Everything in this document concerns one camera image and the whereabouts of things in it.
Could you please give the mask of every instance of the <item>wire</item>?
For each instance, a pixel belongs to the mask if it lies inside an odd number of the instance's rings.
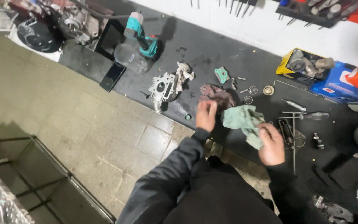
[[[90,9],[89,7],[87,7],[86,5],[76,1],[76,0],[70,0],[72,3],[78,5],[79,7],[85,9],[86,11],[90,12],[92,15],[96,16],[96,17],[100,17],[100,18],[104,18],[104,19],[126,19],[129,18],[129,16],[109,16],[109,15],[103,15],[100,14],[98,12],[93,11],[92,9]]]

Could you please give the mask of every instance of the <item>smartphone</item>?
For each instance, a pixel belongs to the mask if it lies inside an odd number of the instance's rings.
[[[120,79],[121,75],[124,74],[126,69],[127,68],[124,65],[118,62],[114,62],[99,85],[107,92],[110,92],[114,85],[117,83],[118,79]]]

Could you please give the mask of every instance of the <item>black sleeve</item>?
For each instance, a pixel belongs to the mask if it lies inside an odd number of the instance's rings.
[[[288,163],[266,166],[270,176],[270,190],[284,224],[330,224],[313,205],[311,192],[297,178]]]
[[[160,165],[136,181],[117,224],[162,223],[176,206],[195,163],[204,155],[209,132],[197,128]]]

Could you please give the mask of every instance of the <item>green gasket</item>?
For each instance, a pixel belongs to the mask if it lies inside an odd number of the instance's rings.
[[[221,84],[225,83],[229,79],[229,74],[223,67],[215,69],[215,74]]]

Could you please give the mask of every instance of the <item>tile floor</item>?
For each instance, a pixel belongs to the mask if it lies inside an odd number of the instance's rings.
[[[39,136],[116,217],[135,181],[193,133],[0,34],[2,125]],[[264,168],[231,151],[222,158],[271,198]]]

